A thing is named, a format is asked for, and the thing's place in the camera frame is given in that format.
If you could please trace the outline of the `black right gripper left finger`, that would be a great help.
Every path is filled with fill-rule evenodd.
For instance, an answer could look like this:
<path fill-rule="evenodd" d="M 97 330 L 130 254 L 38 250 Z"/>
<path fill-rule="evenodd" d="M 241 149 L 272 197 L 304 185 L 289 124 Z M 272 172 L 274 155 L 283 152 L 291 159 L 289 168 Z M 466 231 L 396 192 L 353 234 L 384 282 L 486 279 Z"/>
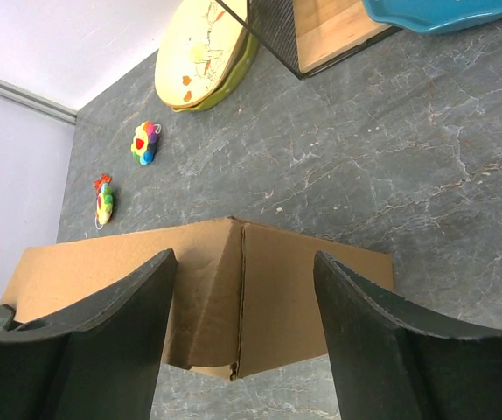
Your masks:
<path fill-rule="evenodd" d="M 102 290 L 0 330 L 0 419 L 147 419 L 178 262 L 166 249 Z"/>

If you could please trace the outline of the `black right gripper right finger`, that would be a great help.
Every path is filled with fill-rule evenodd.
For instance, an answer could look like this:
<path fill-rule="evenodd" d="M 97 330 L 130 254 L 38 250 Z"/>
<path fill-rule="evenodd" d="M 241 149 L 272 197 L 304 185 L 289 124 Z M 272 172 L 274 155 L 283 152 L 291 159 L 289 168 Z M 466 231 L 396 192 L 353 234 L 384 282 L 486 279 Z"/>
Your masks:
<path fill-rule="evenodd" d="M 318 252 L 314 284 L 344 419 L 502 419 L 502 330 L 419 306 Z"/>

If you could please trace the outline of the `brown cardboard box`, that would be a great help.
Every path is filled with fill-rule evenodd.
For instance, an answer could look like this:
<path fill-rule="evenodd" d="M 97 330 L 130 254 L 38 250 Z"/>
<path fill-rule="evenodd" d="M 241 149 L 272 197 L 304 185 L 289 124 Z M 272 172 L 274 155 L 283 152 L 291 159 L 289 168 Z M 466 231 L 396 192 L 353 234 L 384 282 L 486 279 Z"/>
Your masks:
<path fill-rule="evenodd" d="M 158 252 L 178 262 L 164 362 L 235 380 L 326 354 L 313 267 L 324 251 L 392 289 L 389 255 L 226 217 L 28 248 L 2 302 L 27 322 L 126 277 Z"/>

